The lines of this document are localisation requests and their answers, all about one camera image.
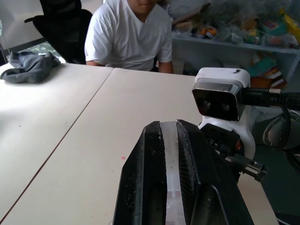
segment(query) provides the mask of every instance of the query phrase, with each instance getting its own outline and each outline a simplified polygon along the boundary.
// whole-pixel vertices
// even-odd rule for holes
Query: person
[[[172,25],[158,0],[107,0],[92,16],[86,64],[173,73]]]

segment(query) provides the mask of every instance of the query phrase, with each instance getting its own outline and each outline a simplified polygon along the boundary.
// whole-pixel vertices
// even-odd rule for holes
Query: white wall
[[[81,0],[82,8],[94,13],[103,0]],[[3,24],[3,35],[9,48],[42,38],[32,22],[24,20],[42,15],[39,0],[0,0],[0,19]],[[3,38],[1,44],[7,48]]]

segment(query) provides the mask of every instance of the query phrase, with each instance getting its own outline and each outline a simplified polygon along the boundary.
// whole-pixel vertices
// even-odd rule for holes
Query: table surface
[[[40,84],[0,80],[0,221],[112,70],[61,64]]]
[[[120,173],[143,128],[176,119],[199,124],[195,78],[114,69],[3,225],[106,225]],[[277,224],[260,183],[239,187],[256,225]]]

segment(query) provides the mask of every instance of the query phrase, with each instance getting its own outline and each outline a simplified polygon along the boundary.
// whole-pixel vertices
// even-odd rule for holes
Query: black office chair
[[[81,9],[80,0],[40,0],[44,15],[24,22],[34,26],[69,63],[85,64],[84,43],[92,13]]]

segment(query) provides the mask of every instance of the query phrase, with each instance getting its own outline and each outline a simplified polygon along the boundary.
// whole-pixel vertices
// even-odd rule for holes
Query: shelf
[[[263,46],[263,45],[252,45],[252,44],[232,44],[228,42],[220,42],[220,41],[214,41],[209,39],[200,39],[196,37],[179,37],[174,36],[173,40],[175,41],[190,41],[190,42],[198,42],[198,43],[204,43],[204,44],[214,44],[214,45],[221,45],[221,46],[228,46],[228,47],[236,47],[236,48],[245,48],[245,49],[252,49],[262,52],[275,52],[275,53],[286,53],[286,54],[298,54],[300,53],[299,49],[292,49],[292,48],[276,48],[276,47],[269,47],[269,46]]]

